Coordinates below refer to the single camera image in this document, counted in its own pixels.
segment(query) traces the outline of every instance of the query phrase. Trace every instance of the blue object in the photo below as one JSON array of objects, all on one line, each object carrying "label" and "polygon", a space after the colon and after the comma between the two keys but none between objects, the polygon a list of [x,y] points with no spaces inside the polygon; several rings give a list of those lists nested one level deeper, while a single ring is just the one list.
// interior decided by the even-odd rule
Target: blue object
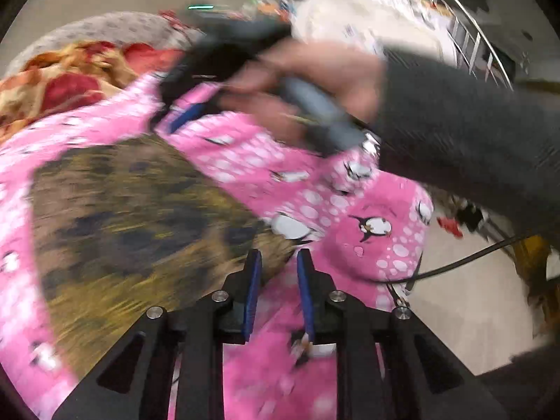
[{"label": "blue object", "polygon": [[253,332],[253,325],[255,324],[255,314],[257,312],[257,299],[259,297],[259,287],[260,287],[260,274],[263,268],[263,258],[260,251],[257,251],[255,261],[253,264],[253,272],[251,273],[251,283],[249,285],[249,290],[247,294],[247,300],[245,301],[245,310],[243,312],[243,327],[242,333],[245,337],[245,341],[249,340],[251,333]]},{"label": "blue object", "polygon": [[303,325],[305,332],[309,336],[309,341],[313,342],[315,340],[315,328],[313,320],[313,301],[312,295],[309,290],[309,280],[307,279],[307,274],[305,270],[305,261],[303,259],[303,253],[300,251],[297,255],[297,282],[300,286],[300,297],[301,297],[301,310],[303,311]]},{"label": "blue object", "polygon": [[192,120],[199,119],[204,111],[205,102],[193,104],[169,125],[169,134],[175,133],[181,126],[187,124]]}]

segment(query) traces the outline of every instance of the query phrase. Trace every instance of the tile floor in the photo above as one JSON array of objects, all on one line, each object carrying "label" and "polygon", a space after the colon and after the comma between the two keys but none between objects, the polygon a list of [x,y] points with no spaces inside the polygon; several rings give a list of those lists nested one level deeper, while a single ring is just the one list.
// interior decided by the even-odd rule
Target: tile floor
[{"label": "tile floor", "polygon": [[[181,8],[190,0],[29,0],[0,44],[0,71],[51,29],[109,11]],[[212,0],[240,5],[245,0]],[[423,268],[436,268],[486,245],[476,235],[457,241],[430,229]],[[415,312],[475,373],[507,363],[535,345],[524,289],[511,260],[497,252],[469,266],[420,282],[411,296]]]}]

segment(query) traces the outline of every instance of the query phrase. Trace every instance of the metal screw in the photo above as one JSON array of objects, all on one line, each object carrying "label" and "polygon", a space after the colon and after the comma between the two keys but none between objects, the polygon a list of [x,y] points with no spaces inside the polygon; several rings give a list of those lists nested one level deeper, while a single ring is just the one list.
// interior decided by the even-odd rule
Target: metal screw
[{"label": "metal screw", "polygon": [[405,306],[399,306],[398,308],[395,308],[393,311],[396,314],[397,318],[401,320],[410,319],[412,317],[412,311]]},{"label": "metal screw", "polygon": [[342,290],[333,290],[329,294],[329,298],[336,303],[343,302],[344,300],[346,300],[346,294]]},{"label": "metal screw", "polygon": [[161,306],[152,306],[148,308],[148,311],[146,311],[146,316],[150,319],[157,319],[158,317],[161,317],[162,314],[163,308]]},{"label": "metal screw", "polygon": [[212,294],[212,300],[215,302],[225,302],[229,296],[230,295],[225,290],[217,290]]}]

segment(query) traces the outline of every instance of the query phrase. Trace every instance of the dark gray sleeve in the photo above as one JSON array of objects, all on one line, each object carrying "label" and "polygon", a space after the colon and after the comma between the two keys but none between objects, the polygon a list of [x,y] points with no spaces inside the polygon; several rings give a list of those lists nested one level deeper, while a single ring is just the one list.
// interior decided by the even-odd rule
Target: dark gray sleeve
[{"label": "dark gray sleeve", "polygon": [[521,228],[560,218],[560,112],[528,97],[388,52],[372,130],[385,171],[467,197]]}]

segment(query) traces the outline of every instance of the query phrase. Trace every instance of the black cable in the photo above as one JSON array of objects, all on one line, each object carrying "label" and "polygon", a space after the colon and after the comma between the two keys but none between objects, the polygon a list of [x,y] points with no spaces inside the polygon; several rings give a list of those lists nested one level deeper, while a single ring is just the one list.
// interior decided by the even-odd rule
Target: black cable
[{"label": "black cable", "polygon": [[538,233],[539,232],[536,232],[536,231],[530,231],[530,232],[525,232],[525,233],[522,233],[520,235],[511,237],[511,238],[506,238],[506,239],[504,239],[504,240],[502,240],[498,243],[495,243],[493,245],[488,246],[487,248],[484,248],[484,249],[482,249],[478,252],[475,252],[475,253],[471,254],[470,256],[467,256],[466,258],[456,260],[455,262],[452,262],[448,265],[444,265],[443,267],[439,267],[439,268],[436,268],[434,270],[430,270],[428,272],[419,273],[417,275],[409,276],[407,278],[401,278],[401,279],[373,279],[373,278],[369,278],[367,276],[360,275],[360,274],[352,274],[352,278],[356,279],[356,280],[372,283],[372,284],[377,284],[377,285],[396,285],[396,284],[401,284],[401,283],[408,283],[409,281],[419,281],[421,279],[432,278],[434,276],[442,275],[444,273],[455,270],[456,268],[459,268],[463,265],[466,265],[470,262],[473,262],[474,260],[480,259],[481,257],[485,256],[486,254],[490,254],[491,252],[499,250],[499,249],[501,249],[505,246],[512,245],[512,244],[514,244],[514,243],[516,243],[520,240],[532,237],[533,235],[536,235]]}]

